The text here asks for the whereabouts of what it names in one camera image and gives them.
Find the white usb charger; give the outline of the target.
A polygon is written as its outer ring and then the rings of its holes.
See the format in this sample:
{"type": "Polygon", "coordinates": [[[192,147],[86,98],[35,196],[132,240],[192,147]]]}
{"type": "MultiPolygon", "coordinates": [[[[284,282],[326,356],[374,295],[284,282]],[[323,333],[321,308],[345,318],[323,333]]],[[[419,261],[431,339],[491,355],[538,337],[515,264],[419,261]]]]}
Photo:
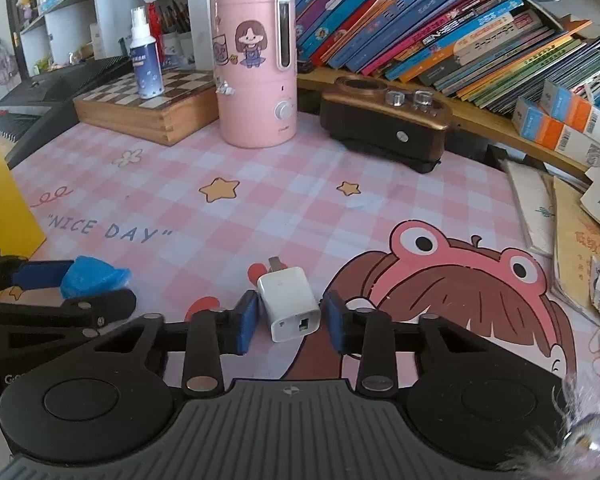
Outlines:
{"type": "Polygon", "coordinates": [[[315,333],[321,310],[304,271],[283,266],[278,257],[268,259],[271,271],[260,276],[257,288],[276,344],[315,333]]]}

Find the yellow cardboard box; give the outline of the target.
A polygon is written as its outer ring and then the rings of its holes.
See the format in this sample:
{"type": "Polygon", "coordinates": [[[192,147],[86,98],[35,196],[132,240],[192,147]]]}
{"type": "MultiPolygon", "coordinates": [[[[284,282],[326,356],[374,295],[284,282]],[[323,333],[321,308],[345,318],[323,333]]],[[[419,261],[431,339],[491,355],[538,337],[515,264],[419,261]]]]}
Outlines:
{"type": "Polygon", "coordinates": [[[0,251],[3,256],[30,258],[45,234],[35,220],[7,167],[0,144],[0,251]]]}

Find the pink checkered tablecloth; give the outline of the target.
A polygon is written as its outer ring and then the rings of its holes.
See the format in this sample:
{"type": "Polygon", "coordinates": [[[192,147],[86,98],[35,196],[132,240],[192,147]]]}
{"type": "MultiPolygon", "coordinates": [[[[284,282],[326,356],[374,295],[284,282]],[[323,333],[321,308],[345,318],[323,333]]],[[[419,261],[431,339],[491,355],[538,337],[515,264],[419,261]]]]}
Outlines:
{"type": "Polygon", "coordinates": [[[267,150],[234,148],[215,126],[165,148],[81,124],[12,176],[46,235],[36,258],[127,268],[136,313],[169,322],[234,307],[271,258],[301,268],[321,294],[354,256],[387,250],[404,220],[497,251],[524,248],[504,172],[448,153],[418,174],[347,151],[309,114],[267,150]]]}

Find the black yamaha keyboard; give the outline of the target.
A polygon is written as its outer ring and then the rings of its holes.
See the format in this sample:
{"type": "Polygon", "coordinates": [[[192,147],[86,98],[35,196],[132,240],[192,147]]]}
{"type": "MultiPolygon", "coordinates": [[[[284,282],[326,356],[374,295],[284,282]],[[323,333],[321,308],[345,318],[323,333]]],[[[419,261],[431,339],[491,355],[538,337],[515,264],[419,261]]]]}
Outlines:
{"type": "Polygon", "coordinates": [[[33,76],[0,101],[0,140],[15,168],[28,156],[78,123],[73,99],[128,74],[126,56],[91,60],[33,76]]]}

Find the brown retro radio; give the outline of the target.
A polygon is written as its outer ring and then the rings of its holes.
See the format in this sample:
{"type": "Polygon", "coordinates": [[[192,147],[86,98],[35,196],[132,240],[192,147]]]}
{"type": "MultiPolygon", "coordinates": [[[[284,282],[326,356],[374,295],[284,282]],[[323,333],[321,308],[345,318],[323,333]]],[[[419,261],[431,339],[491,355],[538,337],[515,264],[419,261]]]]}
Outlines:
{"type": "Polygon", "coordinates": [[[428,174],[441,162],[452,110],[426,89],[342,76],[321,95],[320,123],[352,151],[400,162],[428,174]]]}

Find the wooden chess box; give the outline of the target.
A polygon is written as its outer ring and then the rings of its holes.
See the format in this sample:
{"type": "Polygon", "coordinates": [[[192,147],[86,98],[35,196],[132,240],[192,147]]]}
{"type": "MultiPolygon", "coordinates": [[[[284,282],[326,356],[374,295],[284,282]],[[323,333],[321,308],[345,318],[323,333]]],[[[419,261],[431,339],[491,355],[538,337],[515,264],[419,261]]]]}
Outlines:
{"type": "Polygon", "coordinates": [[[171,146],[219,118],[210,72],[167,70],[163,94],[143,99],[133,74],[87,91],[73,99],[84,124],[171,146]]]}

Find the stack of papers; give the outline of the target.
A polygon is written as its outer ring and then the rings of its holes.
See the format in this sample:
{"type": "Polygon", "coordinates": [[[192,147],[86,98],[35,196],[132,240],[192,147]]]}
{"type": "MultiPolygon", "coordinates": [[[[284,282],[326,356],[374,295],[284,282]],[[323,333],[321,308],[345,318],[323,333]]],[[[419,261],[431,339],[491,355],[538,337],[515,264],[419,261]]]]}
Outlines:
{"type": "Polygon", "coordinates": [[[550,291],[600,326],[594,304],[600,278],[600,226],[581,207],[582,194],[570,183],[540,170],[504,160],[528,248],[550,258],[550,291]]]}

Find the white blue spray bottle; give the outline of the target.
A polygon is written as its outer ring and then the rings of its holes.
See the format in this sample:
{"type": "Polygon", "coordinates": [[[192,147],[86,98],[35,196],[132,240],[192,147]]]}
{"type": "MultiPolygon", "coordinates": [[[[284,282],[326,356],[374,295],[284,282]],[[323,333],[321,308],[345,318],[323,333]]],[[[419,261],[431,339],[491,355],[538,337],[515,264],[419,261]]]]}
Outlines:
{"type": "Polygon", "coordinates": [[[137,92],[141,99],[149,100],[161,96],[164,90],[157,41],[151,36],[143,6],[131,10],[131,24],[130,58],[137,92]]]}

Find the white shelf unit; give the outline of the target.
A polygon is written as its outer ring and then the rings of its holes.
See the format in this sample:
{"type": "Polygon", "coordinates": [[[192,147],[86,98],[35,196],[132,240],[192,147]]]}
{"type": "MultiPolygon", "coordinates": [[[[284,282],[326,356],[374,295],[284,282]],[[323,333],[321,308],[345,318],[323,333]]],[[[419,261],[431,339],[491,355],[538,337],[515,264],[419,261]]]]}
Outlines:
{"type": "MultiPolygon", "coordinates": [[[[26,74],[36,73],[35,64],[46,60],[60,65],[69,54],[91,42],[99,58],[123,52],[131,39],[131,10],[143,0],[59,0],[39,13],[17,35],[26,74]]],[[[187,0],[158,0],[159,9],[184,9],[187,0]]]]}

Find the pink cylindrical humidifier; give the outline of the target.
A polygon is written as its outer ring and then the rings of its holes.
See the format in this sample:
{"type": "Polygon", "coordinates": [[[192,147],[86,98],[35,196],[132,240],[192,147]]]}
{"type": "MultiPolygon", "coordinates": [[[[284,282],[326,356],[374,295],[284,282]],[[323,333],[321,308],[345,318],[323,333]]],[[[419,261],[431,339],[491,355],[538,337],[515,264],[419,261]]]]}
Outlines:
{"type": "Polygon", "coordinates": [[[220,133],[270,148],[297,132],[296,0],[210,0],[220,133]]]}

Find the row of leaning books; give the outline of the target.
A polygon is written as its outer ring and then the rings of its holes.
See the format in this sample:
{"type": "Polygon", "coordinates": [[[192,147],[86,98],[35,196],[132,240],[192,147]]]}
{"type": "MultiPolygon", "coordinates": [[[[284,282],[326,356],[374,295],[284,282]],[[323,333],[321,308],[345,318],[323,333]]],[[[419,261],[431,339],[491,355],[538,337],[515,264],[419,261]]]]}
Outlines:
{"type": "Polygon", "coordinates": [[[545,81],[579,90],[600,76],[600,38],[526,0],[301,0],[298,59],[386,81],[420,81],[508,117],[545,81]]]}

